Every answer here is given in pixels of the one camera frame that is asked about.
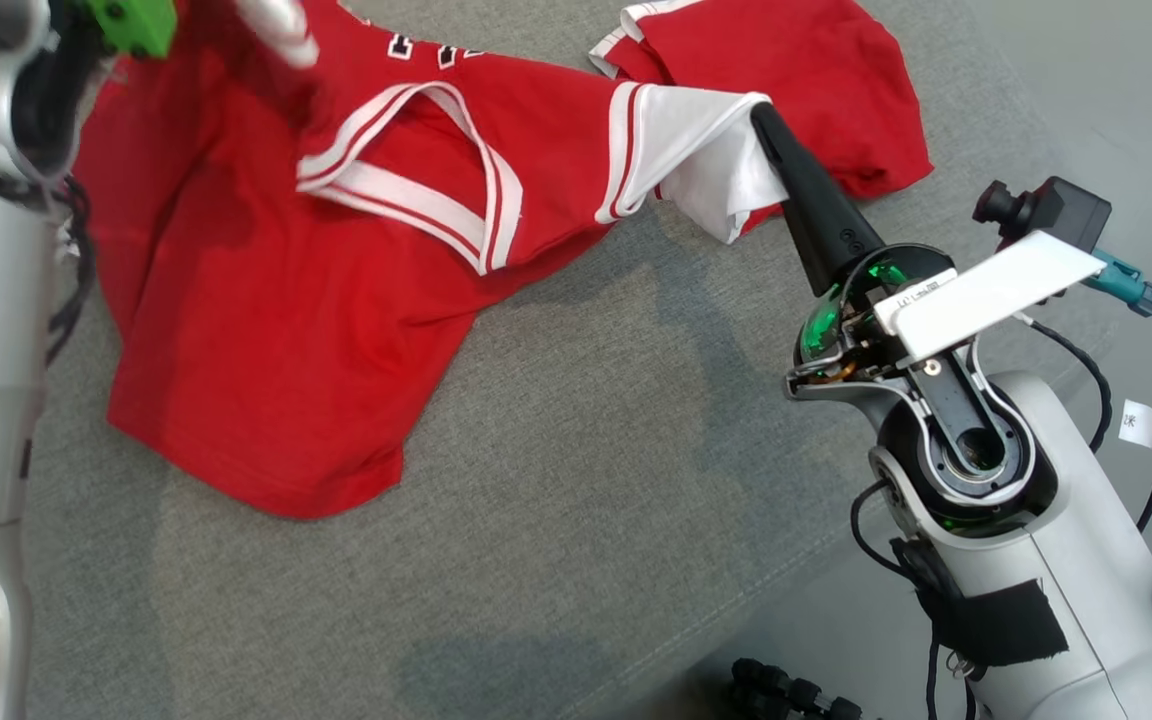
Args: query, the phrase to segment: cable label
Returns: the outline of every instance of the cable label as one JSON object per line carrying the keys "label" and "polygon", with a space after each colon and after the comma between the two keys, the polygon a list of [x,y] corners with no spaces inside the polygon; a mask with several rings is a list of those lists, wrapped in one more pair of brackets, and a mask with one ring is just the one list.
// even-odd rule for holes
{"label": "cable label", "polygon": [[1119,425],[1119,439],[1143,445],[1152,450],[1152,407],[1131,400],[1124,401],[1123,424]]}

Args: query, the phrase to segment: green block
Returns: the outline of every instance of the green block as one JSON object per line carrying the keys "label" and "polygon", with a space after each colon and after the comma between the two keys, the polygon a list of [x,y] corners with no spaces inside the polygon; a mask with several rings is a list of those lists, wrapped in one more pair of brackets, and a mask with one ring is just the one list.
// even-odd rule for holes
{"label": "green block", "polygon": [[118,53],[166,58],[177,26],[172,0],[78,0],[91,9]]}

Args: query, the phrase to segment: gray floor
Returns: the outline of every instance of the gray floor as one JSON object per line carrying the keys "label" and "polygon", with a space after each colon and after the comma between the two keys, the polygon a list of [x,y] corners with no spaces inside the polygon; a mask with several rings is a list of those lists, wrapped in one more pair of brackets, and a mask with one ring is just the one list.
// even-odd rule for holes
{"label": "gray floor", "polygon": [[[1114,202],[1102,247],[1152,279],[1152,3],[969,1],[1064,145],[1070,179]],[[1114,386],[1116,411],[1123,397],[1152,406],[1152,320],[1128,316],[1102,369]],[[1094,387],[1085,387],[1070,409],[1081,427],[1092,429]],[[1143,506],[1152,455],[1109,441],[1101,461],[1126,506]],[[1152,525],[1146,537],[1152,548]],[[844,694],[870,717],[926,717],[927,642],[929,621],[910,589],[855,551],[827,577],[756,616],[689,676],[626,715],[712,717],[691,697],[698,680],[721,675],[735,657],[753,655]],[[961,685],[942,674],[938,691],[941,717],[962,717]]]}

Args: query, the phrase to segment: red garment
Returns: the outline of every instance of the red garment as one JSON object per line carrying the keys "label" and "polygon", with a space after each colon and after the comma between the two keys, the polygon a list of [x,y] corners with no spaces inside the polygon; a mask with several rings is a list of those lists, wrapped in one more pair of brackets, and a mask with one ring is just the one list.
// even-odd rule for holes
{"label": "red garment", "polygon": [[476,311],[655,185],[723,240],[783,197],[763,96],[412,41],[334,0],[238,12],[255,35],[184,8],[170,58],[106,88],[76,174],[124,341],[109,423],[262,510],[397,483]]}
{"label": "red garment", "polygon": [[590,56],[609,77],[771,96],[854,197],[904,190],[932,172],[900,45],[852,0],[632,5]]}

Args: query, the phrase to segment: gray couch cushion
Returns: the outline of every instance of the gray couch cushion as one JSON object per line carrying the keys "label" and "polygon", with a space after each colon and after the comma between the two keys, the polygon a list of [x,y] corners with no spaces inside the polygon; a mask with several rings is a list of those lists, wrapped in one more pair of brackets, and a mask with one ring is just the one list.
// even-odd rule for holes
{"label": "gray couch cushion", "polygon": [[[1056,152],[960,0],[872,5],[938,169],[867,214],[889,242],[977,262],[993,245],[977,194],[1041,182]],[[620,1],[357,6],[585,67]],[[293,523],[106,427],[119,347],[93,302],[51,372],[29,492],[32,717],[581,717],[666,679],[812,577],[867,484],[859,415],[778,391],[810,306],[782,225],[720,247],[646,210],[480,316],[401,486]],[[1108,310],[1075,291],[1046,319],[1097,350]],[[1075,377],[1021,328],[986,348],[995,367]]]}

